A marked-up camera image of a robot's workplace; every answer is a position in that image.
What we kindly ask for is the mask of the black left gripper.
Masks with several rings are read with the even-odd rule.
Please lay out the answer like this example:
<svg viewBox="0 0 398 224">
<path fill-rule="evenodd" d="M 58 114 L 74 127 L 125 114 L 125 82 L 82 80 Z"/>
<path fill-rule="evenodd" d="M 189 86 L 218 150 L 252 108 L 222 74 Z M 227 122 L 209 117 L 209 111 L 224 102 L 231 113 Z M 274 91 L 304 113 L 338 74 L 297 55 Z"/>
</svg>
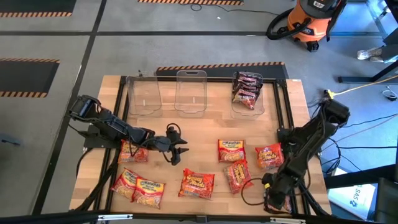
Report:
<svg viewBox="0 0 398 224">
<path fill-rule="evenodd" d="M 177 149 L 175 147 L 177 144 L 187 144 L 185 140 L 181 139 L 180 127 L 166 127 L 166 136 L 155 137 L 155 148 L 173 166 L 176 166 L 180 162 L 180 154 L 189 150 L 189 148 L 181 147 Z"/>
</svg>

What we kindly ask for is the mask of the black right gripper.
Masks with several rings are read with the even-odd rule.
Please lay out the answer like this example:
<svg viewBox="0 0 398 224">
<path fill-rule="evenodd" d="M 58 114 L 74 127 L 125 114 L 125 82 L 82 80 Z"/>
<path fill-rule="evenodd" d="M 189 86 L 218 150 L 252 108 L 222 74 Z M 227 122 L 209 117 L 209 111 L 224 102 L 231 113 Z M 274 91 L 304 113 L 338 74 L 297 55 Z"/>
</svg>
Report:
<svg viewBox="0 0 398 224">
<path fill-rule="evenodd" d="M 285 172 L 266 173 L 262 178 L 264 185 L 264 206 L 266 209 L 274 208 L 278 212 L 282 210 L 286 196 L 294 186 L 294 177 Z"/>
</svg>

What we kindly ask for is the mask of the orange Saucy Noods pack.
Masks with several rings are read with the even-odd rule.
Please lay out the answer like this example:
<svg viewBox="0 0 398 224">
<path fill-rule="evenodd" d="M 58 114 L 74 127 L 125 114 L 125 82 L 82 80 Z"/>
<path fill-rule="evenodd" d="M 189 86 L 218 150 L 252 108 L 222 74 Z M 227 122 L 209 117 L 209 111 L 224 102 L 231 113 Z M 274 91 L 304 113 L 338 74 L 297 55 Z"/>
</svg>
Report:
<svg viewBox="0 0 398 224">
<path fill-rule="evenodd" d="M 146 148 L 130 144 L 129 141 L 121 141 L 121 152 L 118 157 L 118 163 L 129 163 L 129 162 L 147 162 L 149 160 L 149 153 Z"/>
<path fill-rule="evenodd" d="M 257 152 L 257 164 L 261 169 L 274 169 L 284 163 L 281 143 L 265 147 L 256 147 L 255 150 Z"/>
<path fill-rule="evenodd" d="M 191 196 L 210 200 L 214 184 L 214 174 L 201 174 L 190 169 L 184 169 L 178 196 Z"/>
<path fill-rule="evenodd" d="M 252 177 L 248 169 L 246 160 L 239 160 L 223 169 L 224 175 L 227 178 L 229 189 L 232 194 L 237 194 L 244 187 L 252 186 L 248 183 Z"/>
</svg>

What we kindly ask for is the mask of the red yellow Maruchan ramen pack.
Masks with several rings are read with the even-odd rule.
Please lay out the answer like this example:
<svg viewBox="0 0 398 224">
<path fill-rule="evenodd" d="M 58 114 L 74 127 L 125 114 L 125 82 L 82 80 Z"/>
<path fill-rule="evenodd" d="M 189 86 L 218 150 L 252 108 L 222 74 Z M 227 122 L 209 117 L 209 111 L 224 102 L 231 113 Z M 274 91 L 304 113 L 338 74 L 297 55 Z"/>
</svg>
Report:
<svg viewBox="0 0 398 224">
<path fill-rule="evenodd" d="M 160 203 L 164 194 L 165 184 L 138 177 L 132 202 L 160 209 Z"/>
<path fill-rule="evenodd" d="M 244 140 L 218 140 L 218 162 L 236 162 L 245 159 Z"/>
<path fill-rule="evenodd" d="M 137 173 L 125 168 L 111 187 L 111 190 L 133 201 L 133 195 L 136 190 L 136 180 L 139 177 L 140 175 Z"/>
</svg>

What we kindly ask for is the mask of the clear plastic bin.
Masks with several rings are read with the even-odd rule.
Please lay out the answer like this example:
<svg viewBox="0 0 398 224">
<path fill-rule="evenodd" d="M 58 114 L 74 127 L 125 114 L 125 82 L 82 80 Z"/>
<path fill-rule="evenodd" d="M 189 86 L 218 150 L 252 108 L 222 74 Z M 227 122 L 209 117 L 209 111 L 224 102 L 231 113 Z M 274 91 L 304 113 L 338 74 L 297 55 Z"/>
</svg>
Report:
<svg viewBox="0 0 398 224">
<path fill-rule="evenodd" d="M 236 90 L 238 88 L 245 88 L 243 86 L 239 86 L 238 88 L 233 89 L 234 80 L 238 79 L 238 78 L 236 78 L 236 73 L 237 72 L 235 72 L 233 74 L 232 89 L 231 89 L 231 109 L 232 109 L 231 115 L 235 119 L 256 119 L 265 112 L 265 108 L 263 105 L 263 97 L 262 97 L 262 87 L 263 86 L 261 88 L 254 89 L 254 90 L 260 90 L 261 92 L 260 92 L 259 98 L 257 99 L 256 105 L 253 110 L 250 110 L 249 108 L 242 105 L 241 103 L 233 103 L 232 102 L 232 91 Z"/>
<path fill-rule="evenodd" d="M 126 78 L 129 115 L 133 118 L 155 118 L 162 115 L 162 100 L 154 72 L 138 72 Z"/>
<path fill-rule="evenodd" d="M 201 118 L 207 108 L 207 73 L 203 70 L 177 72 L 174 108 L 180 117 Z"/>
</svg>

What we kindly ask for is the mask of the white printed box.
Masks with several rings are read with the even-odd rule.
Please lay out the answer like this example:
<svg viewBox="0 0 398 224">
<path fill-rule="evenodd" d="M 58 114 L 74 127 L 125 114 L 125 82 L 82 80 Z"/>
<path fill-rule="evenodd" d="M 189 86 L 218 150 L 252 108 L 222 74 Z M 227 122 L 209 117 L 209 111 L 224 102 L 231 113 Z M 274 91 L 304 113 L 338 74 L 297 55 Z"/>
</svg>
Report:
<svg viewBox="0 0 398 224">
<path fill-rule="evenodd" d="M 375 190 L 375 186 L 371 184 L 329 189 L 328 198 L 335 205 L 366 220 Z"/>
</svg>

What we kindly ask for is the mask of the black metal bar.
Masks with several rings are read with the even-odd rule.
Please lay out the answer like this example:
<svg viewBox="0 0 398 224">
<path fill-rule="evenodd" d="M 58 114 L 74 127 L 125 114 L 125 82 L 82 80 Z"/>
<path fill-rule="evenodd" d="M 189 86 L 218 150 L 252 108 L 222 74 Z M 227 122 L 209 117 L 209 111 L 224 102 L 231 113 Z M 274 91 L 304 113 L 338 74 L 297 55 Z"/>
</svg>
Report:
<svg viewBox="0 0 398 224">
<path fill-rule="evenodd" d="M 351 187 L 354 185 L 374 184 L 377 183 L 379 179 L 387 179 L 392 182 L 398 182 L 398 165 L 392 164 L 388 166 L 327 177 L 325 178 L 325 185 L 327 189 L 335 189 L 341 187 Z"/>
</svg>

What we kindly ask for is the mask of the black hazard-striped floor mat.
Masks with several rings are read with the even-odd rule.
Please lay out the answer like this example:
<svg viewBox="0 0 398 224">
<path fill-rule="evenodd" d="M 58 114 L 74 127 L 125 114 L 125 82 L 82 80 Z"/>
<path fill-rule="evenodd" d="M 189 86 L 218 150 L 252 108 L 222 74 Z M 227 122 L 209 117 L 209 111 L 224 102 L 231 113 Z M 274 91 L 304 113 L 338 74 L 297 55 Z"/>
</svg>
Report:
<svg viewBox="0 0 398 224">
<path fill-rule="evenodd" d="M 241 6 L 244 0 L 137 0 L 141 3 Z"/>
<path fill-rule="evenodd" d="M 0 17 L 70 17 L 76 0 L 0 0 Z"/>
<path fill-rule="evenodd" d="M 259 73 L 266 79 L 288 79 L 284 62 L 245 62 L 245 63 L 219 63 L 206 65 L 178 65 L 170 67 L 158 67 L 158 77 L 175 77 L 180 70 L 203 70 L 208 77 L 228 78 L 234 72 Z"/>
<path fill-rule="evenodd" d="M 0 58 L 0 97 L 45 98 L 59 65 L 51 58 Z"/>
</svg>

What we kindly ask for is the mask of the black desk base bar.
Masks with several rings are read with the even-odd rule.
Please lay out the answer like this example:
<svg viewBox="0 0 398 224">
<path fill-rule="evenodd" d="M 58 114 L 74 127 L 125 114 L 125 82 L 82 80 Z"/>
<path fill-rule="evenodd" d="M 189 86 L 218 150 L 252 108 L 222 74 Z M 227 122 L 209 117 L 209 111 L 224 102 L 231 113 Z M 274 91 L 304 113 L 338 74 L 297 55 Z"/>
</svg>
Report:
<svg viewBox="0 0 398 224">
<path fill-rule="evenodd" d="M 338 82 L 347 84 L 386 83 L 398 85 L 398 61 L 390 64 L 372 77 L 338 77 Z"/>
</svg>

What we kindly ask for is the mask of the black overhead beam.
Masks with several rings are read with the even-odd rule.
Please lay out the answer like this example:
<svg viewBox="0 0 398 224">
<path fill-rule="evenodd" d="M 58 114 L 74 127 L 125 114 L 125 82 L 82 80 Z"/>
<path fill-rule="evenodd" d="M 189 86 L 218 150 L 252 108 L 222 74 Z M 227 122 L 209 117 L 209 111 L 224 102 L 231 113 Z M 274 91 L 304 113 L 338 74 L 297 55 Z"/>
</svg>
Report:
<svg viewBox="0 0 398 224">
<path fill-rule="evenodd" d="M 195 223 L 208 222 L 255 222 L 270 223 L 270 217 L 283 217 L 306 220 L 306 224 L 383 224 L 379 222 L 367 222 L 360 220 L 347 220 L 335 216 L 315 215 L 179 215 L 179 214 L 151 214 L 151 213 L 115 213 L 133 214 L 133 219 L 128 220 L 177 220 L 191 221 Z M 63 213 L 48 213 L 41 215 L 24 215 L 16 217 L 0 217 L 0 224 L 83 224 L 97 222 L 99 215 L 115 215 L 106 210 L 96 211 L 71 211 Z"/>
</svg>

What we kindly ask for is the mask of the orange shop vacuum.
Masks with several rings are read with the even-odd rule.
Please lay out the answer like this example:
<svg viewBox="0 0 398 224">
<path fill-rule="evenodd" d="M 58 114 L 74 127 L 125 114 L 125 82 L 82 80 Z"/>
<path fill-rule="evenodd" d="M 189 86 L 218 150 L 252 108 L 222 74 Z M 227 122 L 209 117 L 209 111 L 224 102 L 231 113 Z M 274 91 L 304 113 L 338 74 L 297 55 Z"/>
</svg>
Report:
<svg viewBox="0 0 398 224">
<path fill-rule="evenodd" d="M 330 40 L 340 14 L 348 0 L 297 0 L 296 6 L 289 12 L 288 28 L 298 31 L 292 37 L 307 45 L 309 52 L 316 52 L 319 41 Z"/>
</svg>

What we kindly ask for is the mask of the dark blue floor object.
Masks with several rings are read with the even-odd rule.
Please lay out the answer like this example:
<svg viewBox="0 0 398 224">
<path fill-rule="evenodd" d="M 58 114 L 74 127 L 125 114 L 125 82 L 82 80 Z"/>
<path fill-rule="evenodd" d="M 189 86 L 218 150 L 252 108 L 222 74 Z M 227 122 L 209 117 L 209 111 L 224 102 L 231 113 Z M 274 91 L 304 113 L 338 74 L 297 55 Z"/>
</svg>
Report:
<svg viewBox="0 0 398 224">
<path fill-rule="evenodd" d="M 21 145 L 21 142 L 18 139 L 15 139 L 14 137 L 2 133 L 0 133 L 0 142 L 9 143 L 15 146 Z"/>
</svg>

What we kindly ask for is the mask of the silver metal bracket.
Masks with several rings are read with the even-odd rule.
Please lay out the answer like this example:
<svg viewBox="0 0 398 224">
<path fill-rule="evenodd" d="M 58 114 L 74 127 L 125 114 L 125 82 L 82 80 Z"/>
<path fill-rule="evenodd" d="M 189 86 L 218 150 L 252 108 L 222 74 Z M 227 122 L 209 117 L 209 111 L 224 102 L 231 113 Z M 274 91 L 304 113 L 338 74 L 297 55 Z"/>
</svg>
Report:
<svg viewBox="0 0 398 224">
<path fill-rule="evenodd" d="M 128 220 L 133 219 L 133 214 L 115 214 L 115 215 L 99 215 L 98 222 L 107 222 L 113 220 Z"/>
<path fill-rule="evenodd" d="M 283 217 L 270 217 L 270 222 L 278 224 L 306 224 L 306 220 Z"/>
</svg>

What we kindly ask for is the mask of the black aluminium table frame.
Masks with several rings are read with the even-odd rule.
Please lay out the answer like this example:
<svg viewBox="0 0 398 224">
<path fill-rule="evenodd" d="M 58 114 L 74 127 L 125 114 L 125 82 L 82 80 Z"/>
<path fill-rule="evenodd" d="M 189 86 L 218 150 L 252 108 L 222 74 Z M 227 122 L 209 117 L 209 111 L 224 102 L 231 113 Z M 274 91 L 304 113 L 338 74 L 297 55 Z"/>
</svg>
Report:
<svg viewBox="0 0 398 224">
<path fill-rule="evenodd" d="M 264 191 L 261 177 L 264 170 L 257 164 L 256 148 L 277 142 L 277 130 L 303 126 L 310 119 L 300 80 L 281 80 L 276 85 L 267 83 L 263 88 L 265 112 L 257 119 L 234 119 L 231 115 L 229 90 L 230 83 L 214 82 L 207 84 L 207 108 L 200 118 L 181 117 L 174 109 L 175 82 L 160 82 L 162 114 L 159 117 L 128 117 L 129 124 L 154 130 L 158 134 L 165 132 L 169 123 L 177 123 L 182 137 L 187 142 L 187 152 L 182 154 L 178 165 L 169 164 L 159 152 L 150 152 L 146 163 L 128 164 L 146 179 L 165 184 L 164 196 L 160 208 L 131 202 L 111 190 L 106 183 L 99 201 L 100 209 L 111 213 L 131 213 L 137 218 L 165 218 L 171 215 L 176 219 L 206 216 L 218 216 L 234 221 L 257 220 L 266 216 L 260 205 Z M 224 175 L 224 164 L 218 161 L 218 141 L 220 139 L 242 139 L 245 142 L 246 156 L 253 184 L 241 194 L 232 194 Z M 209 200 L 178 195 L 184 169 L 213 174 L 215 187 Z"/>
</svg>

